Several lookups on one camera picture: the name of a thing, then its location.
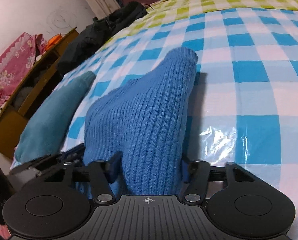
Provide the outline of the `black clothing pile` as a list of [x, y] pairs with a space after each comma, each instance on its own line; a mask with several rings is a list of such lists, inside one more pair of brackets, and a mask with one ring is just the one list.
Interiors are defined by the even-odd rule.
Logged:
[[147, 14], [146, 7], [130, 2], [103, 19], [93, 19], [65, 49], [57, 63], [57, 71], [65, 75], [96, 53], [109, 39]]

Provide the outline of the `orange object on cabinet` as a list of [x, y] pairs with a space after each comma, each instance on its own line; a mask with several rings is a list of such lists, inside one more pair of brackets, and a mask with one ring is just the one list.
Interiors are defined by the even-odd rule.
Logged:
[[50, 48], [58, 44], [63, 36], [61, 34], [54, 35], [52, 38], [50, 38], [45, 45], [45, 51], [48, 51]]

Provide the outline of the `blue white checkered bedsheet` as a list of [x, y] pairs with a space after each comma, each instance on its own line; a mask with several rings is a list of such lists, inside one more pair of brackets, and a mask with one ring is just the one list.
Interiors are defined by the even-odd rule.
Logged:
[[225, 9], [116, 35], [60, 83], [96, 75], [63, 148], [84, 141], [96, 100], [146, 75], [177, 47], [198, 58], [183, 153], [211, 165], [241, 164], [291, 198], [298, 219], [298, 11]]

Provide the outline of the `teal folded towel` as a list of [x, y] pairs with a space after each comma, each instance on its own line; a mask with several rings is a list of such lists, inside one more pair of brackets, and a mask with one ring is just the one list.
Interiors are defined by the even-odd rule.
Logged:
[[54, 91], [30, 118], [14, 157], [26, 163], [60, 151], [73, 116], [90, 90], [96, 75], [86, 72]]

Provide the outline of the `pink floral bag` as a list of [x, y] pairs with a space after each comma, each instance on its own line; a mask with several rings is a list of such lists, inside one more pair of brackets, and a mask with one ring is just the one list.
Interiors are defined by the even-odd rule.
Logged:
[[0, 107], [33, 68], [46, 47], [42, 34], [22, 33], [0, 56]]

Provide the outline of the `blue knit sweater yellow stripe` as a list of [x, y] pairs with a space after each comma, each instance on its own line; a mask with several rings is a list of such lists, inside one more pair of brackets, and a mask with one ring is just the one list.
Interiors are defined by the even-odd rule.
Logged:
[[96, 100], [85, 119], [83, 163], [122, 153], [116, 195], [177, 194], [188, 101], [198, 57], [170, 50], [154, 70]]

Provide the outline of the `wooden side cabinet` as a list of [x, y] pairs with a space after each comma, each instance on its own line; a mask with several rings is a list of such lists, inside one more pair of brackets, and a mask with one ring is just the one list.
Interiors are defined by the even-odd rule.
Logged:
[[29, 119], [60, 82], [57, 63], [69, 43], [77, 36], [78, 31], [73, 28], [47, 50], [3, 106], [0, 113], [0, 153], [8, 159], [13, 158], [15, 147]]

